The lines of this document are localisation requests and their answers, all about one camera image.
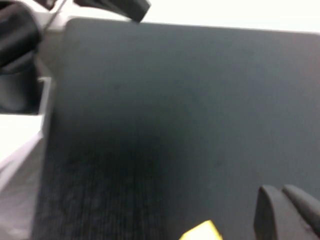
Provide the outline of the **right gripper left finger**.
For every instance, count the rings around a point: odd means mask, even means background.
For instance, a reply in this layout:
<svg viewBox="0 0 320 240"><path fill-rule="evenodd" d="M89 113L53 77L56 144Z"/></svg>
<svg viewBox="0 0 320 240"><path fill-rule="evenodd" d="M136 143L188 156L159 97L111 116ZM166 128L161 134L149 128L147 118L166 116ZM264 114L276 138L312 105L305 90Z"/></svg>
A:
<svg viewBox="0 0 320 240"><path fill-rule="evenodd" d="M317 240L318 236L282 192L263 185L257 194L253 228L257 240Z"/></svg>

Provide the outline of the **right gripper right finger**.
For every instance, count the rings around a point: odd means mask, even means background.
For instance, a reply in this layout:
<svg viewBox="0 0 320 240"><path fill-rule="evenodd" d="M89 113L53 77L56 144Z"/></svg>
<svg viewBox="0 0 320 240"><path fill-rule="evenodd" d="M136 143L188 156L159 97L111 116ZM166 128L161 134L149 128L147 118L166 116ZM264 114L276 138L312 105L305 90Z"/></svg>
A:
<svg viewBox="0 0 320 240"><path fill-rule="evenodd" d="M292 202L298 213L320 237L320 201L301 188L287 184L282 192Z"/></svg>

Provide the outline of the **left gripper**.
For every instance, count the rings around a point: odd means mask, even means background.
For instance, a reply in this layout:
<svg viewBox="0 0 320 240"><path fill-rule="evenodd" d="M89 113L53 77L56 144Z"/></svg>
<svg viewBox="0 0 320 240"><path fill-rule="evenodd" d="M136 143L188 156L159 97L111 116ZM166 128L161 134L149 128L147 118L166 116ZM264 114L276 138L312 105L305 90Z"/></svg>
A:
<svg viewBox="0 0 320 240"><path fill-rule="evenodd" d="M80 7L116 13L133 22L141 22L151 7L148 0L74 0L73 2Z"/></svg>

